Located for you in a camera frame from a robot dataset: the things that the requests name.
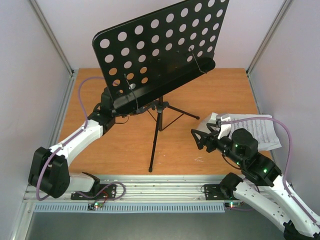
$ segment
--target wooden surface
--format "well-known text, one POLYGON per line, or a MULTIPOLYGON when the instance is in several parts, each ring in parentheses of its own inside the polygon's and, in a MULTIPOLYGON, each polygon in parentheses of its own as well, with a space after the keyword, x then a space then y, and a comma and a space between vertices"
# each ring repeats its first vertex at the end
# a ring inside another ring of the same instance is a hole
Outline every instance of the wooden surface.
MULTIPOLYGON (((88 77, 102 76, 100 69, 80 69, 68 106, 60 140, 73 133, 84 122, 78 102, 79 84, 88 77)), ((86 82, 81 97, 87 114, 100 102, 106 83, 101 79, 86 82)), ((218 151, 198 150, 190 130, 212 112, 256 114, 257 108, 246 72, 241 68, 214 69, 184 86, 168 93, 164 100, 170 105, 200 116, 196 120, 182 116, 158 134, 153 172, 151 174, 227 174, 239 173, 224 162, 218 151)), ((179 113, 166 108, 163 125, 179 113)), ((91 174, 150 174, 148 172, 156 122, 145 112, 130 116, 126 124, 116 124, 102 138, 87 147, 70 165, 70 172, 91 174)))

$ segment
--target white paper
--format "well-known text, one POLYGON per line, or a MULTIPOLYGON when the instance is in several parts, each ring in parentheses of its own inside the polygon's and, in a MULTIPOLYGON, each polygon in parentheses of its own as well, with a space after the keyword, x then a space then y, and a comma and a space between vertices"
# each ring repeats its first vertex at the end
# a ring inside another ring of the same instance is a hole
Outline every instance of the white paper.
MULTIPOLYGON (((213 112, 206 117, 198 126, 197 130, 209 133, 206 124, 216 123, 216 116, 218 114, 213 112)), ((271 118, 271 115, 259 115, 259 114, 229 114, 231 121, 253 118, 253 117, 267 117, 271 118)), ((249 120, 234 123, 231 125, 231 132, 229 138, 231 139, 232 133, 237 130, 244 128, 248 130, 252 136, 258 140, 259 151, 270 151, 272 149, 281 148, 279 138, 277 137, 274 129, 274 124, 270 120, 249 120)))

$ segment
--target perforated metal panel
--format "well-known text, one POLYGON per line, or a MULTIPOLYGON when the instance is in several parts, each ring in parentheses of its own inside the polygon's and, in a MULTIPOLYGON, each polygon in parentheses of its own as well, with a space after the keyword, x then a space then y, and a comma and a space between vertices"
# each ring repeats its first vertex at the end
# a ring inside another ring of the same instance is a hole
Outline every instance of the perforated metal panel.
POLYGON ((136 98, 140 108, 212 70, 228 2, 186 0, 99 32, 92 45, 115 110, 131 113, 136 98))
POLYGON ((87 203, 37 203, 35 213, 224 213, 223 203, 107 203, 88 209, 87 203))

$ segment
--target music stand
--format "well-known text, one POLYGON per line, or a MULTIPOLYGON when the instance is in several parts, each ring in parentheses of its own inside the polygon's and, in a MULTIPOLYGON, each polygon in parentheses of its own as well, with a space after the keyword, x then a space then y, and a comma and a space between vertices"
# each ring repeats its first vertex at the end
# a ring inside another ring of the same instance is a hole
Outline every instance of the music stand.
POLYGON ((157 119, 152 116, 156 128, 149 172, 158 131, 164 129, 163 110, 200 119, 170 106, 163 96, 215 68, 213 57, 228 3, 185 0, 100 31, 92 40, 115 111, 125 116, 151 102, 157 109, 157 119))

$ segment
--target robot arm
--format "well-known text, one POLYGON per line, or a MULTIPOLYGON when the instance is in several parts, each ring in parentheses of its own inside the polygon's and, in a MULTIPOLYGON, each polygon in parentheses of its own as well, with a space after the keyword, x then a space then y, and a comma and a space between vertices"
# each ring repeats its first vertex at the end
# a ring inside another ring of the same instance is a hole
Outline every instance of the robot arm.
POLYGON ((221 125, 221 121, 230 122, 230 118, 227 115, 217 116, 216 124, 207 124, 210 133, 191 130, 198 148, 206 146, 208 153, 218 149, 241 168, 242 174, 249 181, 270 195, 274 202, 234 173, 229 173, 221 181, 220 189, 223 195, 227 199, 235 197, 250 204, 283 231, 285 239, 320 239, 320 217, 286 182, 291 192, 288 193, 283 184, 281 170, 271 159, 258 152, 258 141, 244 128, 234 131, 229 139, 227 136, 231 124, 221 125), (215 130, 213 127, 221 127, 221 130, 215 130))
MULTIPOLYGON (((153 105, 133 109, 131 115, 142 114, 153 105)), ((59 198, 66 191, 85 192, 95 196, 100 187, 100 180, 89 174, 69 174, 69 166, 72 161, 93 141, 106 134, 116 123, 119 115, 114 111, 113 101, 106 87, 93 112, 88 116, 84 124, 63 141, 49 147, 38 148, 32 160, 28 182, 37 187, 40 180, 40 190, 53 198, 59 198)))

